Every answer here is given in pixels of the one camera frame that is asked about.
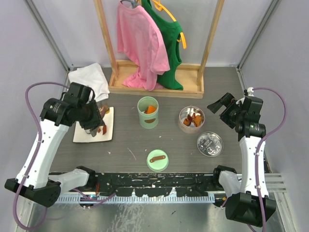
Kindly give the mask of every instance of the white towel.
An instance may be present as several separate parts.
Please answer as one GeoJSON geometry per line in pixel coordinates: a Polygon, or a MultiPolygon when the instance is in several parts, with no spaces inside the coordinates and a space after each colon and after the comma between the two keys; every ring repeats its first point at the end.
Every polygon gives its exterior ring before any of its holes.
{"type": "Polygon", "coordinates": [[[69,72],[69,80],[70,82],[76,82],[91,87],[95,92],[95,100],[97,102],[108,99],[108,94],[110,93],[108,90],[108,83],[98,63],[69,72]]]}

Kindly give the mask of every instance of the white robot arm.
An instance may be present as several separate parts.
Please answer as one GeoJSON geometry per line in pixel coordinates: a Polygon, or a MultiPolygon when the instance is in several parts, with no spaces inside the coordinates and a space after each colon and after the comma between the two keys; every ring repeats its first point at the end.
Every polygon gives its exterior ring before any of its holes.
{"type": "Polygon", "coordinates": [[[258,189],[263,198],[266,220],[276,211],[276,202],[268,198],[265,184],[265,142],[261,144],[259,153],[256,153],[260,141],[266,135],[265,125],[259,123],[262,105],[262,99],[255,97],[253,88],[249,88],[245,90],[245,97],[239,101],[230,93],[226,93],[217,102],[207,106],[213,113],[222,106],[226,107],[220,114],[220,119],[230,128],[235,128],[241,148],[241,183],[233,168],[219,165],[213,172],[214,182],[226,192],[226,218],[258,227],[262,226],[258,189]],[[256,185],[256,175],[259,178],[259,186],[256,185]]]}
{"type": "MultiPolygon", "coordinates": [[[[65,174],[48,175],[60,142],[75,121],[79,121],[85,130],[96,130],[98,126],[104,124],[94,94],[92,100],[88,102],[91,91],[89,87],[71,83],[68,92],[63,94],[63,99],[52,98],[44,104],[40,115],[41,146],[23,183],[20,195],[50,207],[64,192],[81,186],[91,188],[95,185],[95,171],[83,166],[65,174]]],[[[17,191],[34,155],[38,139],[37,135],[26,163],[17,177],[6,181],[6,189],[17,191]]]]}

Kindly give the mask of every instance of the yellow hanger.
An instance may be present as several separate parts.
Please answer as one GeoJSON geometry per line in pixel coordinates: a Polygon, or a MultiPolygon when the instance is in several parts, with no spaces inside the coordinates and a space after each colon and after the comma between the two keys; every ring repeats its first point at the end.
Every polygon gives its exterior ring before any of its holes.
{"type": "Polygon", "coordinates": [[[155,5],[155,7],[156,7],[156,9],[158,10],[158,11],[162,11],[163,10],[163,8],[161,7],[161,6],[159,6],[158,4],[154,4],[155,5]]]}
{"type": "MultiPolygon", "coordinates": [[[[155,0],[151,0],[151,1],[154,2],[155,7],[156,7],[159,11],[162,11],[162,9],[165,10],[166,13],[168,13],[168,15],[172,18],[172,20],[173,20],[174,22],[177,21],[177,20],[175,19],[175,17],[171,14],[171,12],[169,12],[169,10],[166,9],[161,3],[159,3],[159,2],[157,2],[157,1],[155,1],[155,0]]],[[[186,42],[185,42],[185,37],[184,37],[183,32],[180,32],[180,37],[181,37],[181,40],[177,40],[177,41],[178,41],[178,42],[182,42],[182,43],[183,43],[183,48],[186,49],[186,48],[187,48],[187,44],[186,44],[186,42]]]]}

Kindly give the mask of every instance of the wooden clothes rack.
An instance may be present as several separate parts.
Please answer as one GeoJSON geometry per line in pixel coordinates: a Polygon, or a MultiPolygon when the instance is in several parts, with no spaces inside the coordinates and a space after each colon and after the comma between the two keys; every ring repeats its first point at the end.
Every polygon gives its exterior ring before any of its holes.
{"type": "Polygon", "coordinates": [[[112,76],[109,83],[109,89],[111,93],[165,96],[165,97],[178,97],[178,98],[197,98],[197,99],[203,98],[204,96],[203,73],[211,49],[212,41],[217,29],[224,0],[217,0],[216,9],[212,18],[211,28],[207,37],[201,64],[180,64],[177,68],[175,78],[183,86],[183,90],[171,90],[165,88],[165,89],[155,89],[153,91],[147,91],[143,88],[129,88],[122,85],[123,81],[136,71],[137,65],[130,60],[115,59],[102,2],[101,0],[94,0],[94,4],[100,22],[104,42],[106,45],[106,50],[112,65],[112,76]]]}

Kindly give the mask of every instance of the tin lid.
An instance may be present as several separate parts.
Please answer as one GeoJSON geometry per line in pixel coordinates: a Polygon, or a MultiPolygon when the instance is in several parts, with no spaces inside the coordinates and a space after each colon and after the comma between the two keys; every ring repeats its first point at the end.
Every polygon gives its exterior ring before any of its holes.
{"type": "Polygon", "coordinates": [[[223,141],[213,132],[202,133],[197,139],[199,151],[208,157],[216,157],[223,151],[223,141]]]}
{"type": "Polygon", "coordinates": [[[162,150],[153,150],[148,154],[147,165],[154,172],[161,172],[167,168],[169,158],[162,150]]]}

